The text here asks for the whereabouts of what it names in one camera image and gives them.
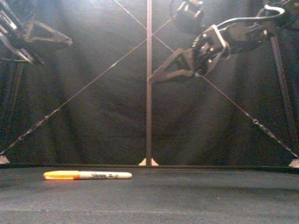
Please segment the sharpie marker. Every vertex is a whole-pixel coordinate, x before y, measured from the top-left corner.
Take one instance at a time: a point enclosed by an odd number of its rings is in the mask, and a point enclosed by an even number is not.
[[[132,173],[117,171],[46,171],[42,177],[46,180],[130,179]]]

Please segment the metal pole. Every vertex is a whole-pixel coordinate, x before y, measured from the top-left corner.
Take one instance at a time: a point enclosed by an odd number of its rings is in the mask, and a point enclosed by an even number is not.
[[[286,90],[288,88],[286,88],[286,81],[285,81],[285,70],[284,70],[284,65],[281,61],[281,53],[278,49],[276,36],[270,38],[270,44],[272,44],[272,50],[273,50],[273,56],[274,56],[274,66],[276,66],[276,73],[277,73],[277,79],[280,84],[280,91],[282,96],[286,130],[290,137],[290,145],[292,145],[290,148],[293,148],[293,150],[299,152],[299,145],[297,145],[299,142],[297,142],[297,135],[294,130],[294,116],[293,116],[293,111],[290,107],[289,94]]]
[[[152,0],[146,0],[146,79],[152,76]],[[145,165],[152,165],[152,85],[145,88]]]

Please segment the diagonal cable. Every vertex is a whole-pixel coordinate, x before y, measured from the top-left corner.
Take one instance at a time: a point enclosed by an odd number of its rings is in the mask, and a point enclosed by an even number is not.
[[[134,15],[129,12],[129,10],[124,7],[124,5],[114,0],[116,4],[120,6],[120,8],[125,11],[125,13],[130,16],[130,18],[144,27],[146,30],[145,26],[140,22],[140,20],[134,17]],[[165,23],[160,26],[160,28],[152,33],[153,37],[157,39],[157,41],[173,52],[173,49],[154,36],[154,34],[161,30],[161,28],[172,21],[172,19],[168,19]]]

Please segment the black curtain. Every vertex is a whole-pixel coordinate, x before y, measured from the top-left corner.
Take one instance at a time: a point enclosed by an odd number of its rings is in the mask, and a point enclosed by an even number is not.
[[[180,2],[173,1],[173,8]],[[254,16],[261,2],[204,1],[201,23],[208,27],[229,18]],[[153,32],[157,31],[153,69],[172,50],[188,48],[196,38],[166,23],[169,3],[153,1]],[[2,133],[2,148],[54,109],[59,111],[7,151],[10,162],[96,165],[141,162],[145,157],[145,13],[145,0],[38,1],[35,19],[69,36],[73,45],[47,55],[42,66],[22,68],[11,128],[9,133]],[[290,57],[285,55],[293,43],[285,39],[293,34],[284,35],[282,57]],[[2,63],[1,79],[11,80],[13,70],[14,66]],[[297,73],[289,71],[288,75],[297,79]],[[222,60],[206,79],[289,145],[270,43]],[[5,109],[9,81],[1,85]],[[289,152],[217,89],[202,78],[153,86],[153,160],[160,165],[288,165]],[[292,96],[297,105],[297,95]]]

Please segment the cable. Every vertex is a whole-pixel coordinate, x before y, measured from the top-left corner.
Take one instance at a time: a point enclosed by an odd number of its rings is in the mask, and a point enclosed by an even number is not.
[[[0,58],[1,62],[15,62],[15,63],[27,63],[26,60],[23,59],[5,59],[5,58]]]
[[[278,12],[278,14],[269,17],[236,17],[220,23],[217,27],[220,28],[224,25],[240,23],[240,22],[261,22],[261,21],[273,20],[276,18],[280,18],[285,14],[285,10],[282,8],[272,7],[268,4],[265,4],[264,7],[265,7],[265,10],[276,11]]]

